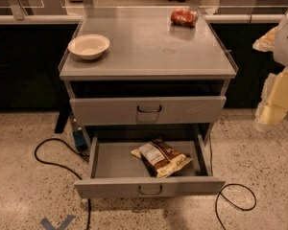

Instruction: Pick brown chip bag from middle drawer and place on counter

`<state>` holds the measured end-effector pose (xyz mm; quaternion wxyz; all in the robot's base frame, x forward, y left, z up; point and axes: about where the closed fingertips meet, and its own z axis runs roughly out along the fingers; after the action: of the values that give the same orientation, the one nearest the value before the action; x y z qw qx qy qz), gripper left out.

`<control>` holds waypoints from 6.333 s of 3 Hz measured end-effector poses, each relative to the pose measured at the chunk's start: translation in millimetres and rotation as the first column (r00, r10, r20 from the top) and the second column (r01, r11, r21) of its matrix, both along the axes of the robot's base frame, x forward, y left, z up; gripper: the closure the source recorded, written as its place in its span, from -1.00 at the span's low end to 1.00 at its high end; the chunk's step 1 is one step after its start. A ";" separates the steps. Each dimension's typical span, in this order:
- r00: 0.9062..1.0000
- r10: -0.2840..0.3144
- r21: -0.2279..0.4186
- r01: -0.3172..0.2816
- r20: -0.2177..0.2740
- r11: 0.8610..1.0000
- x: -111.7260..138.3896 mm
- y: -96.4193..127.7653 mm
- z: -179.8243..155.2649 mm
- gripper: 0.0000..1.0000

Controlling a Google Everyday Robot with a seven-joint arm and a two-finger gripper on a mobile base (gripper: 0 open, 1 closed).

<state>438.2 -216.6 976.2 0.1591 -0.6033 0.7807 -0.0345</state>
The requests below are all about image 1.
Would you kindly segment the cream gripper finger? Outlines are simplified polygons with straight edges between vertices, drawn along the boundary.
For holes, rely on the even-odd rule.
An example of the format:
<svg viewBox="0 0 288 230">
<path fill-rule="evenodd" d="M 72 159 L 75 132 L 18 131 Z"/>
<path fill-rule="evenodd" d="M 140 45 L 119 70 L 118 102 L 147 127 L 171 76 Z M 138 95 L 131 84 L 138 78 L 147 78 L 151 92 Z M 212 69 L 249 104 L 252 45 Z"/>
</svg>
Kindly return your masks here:
<svg viewBox="0 0 288 230">
<path fill-rule="evenodd" d="M 276 127 L 288 113 L 288 67 L 279 74 L 269 74 L 264 82 L 261 102 L 255 112 L 254 126 L 265 132 Z"/>
<path fill-rule="evenodd" d="M 258 38 L 252 47 L 256 51 L 260 52 L 272 52 L 274 50 L 276 36 L 276 27 L 272 28 L 270 31 L 265 33 L 263 36 Z"/>
</svg>

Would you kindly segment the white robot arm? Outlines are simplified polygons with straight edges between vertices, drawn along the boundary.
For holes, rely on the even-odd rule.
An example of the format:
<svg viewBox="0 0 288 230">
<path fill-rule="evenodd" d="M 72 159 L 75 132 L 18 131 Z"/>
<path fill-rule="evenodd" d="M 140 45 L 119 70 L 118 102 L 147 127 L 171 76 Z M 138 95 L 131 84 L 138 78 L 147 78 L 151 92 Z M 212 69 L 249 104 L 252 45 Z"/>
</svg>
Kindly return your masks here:
<svg viewBox="0 0 288 230">
<path fill-rule="evenodd" d="M 288 113 L 288 12 L 252 47 L 260 52 L 272 52 L 275 62 L 284 66 L 279 74 L 268 75 L 255 112 L 255 128 L 265 132 L 280 124 Z"/>
</svg>

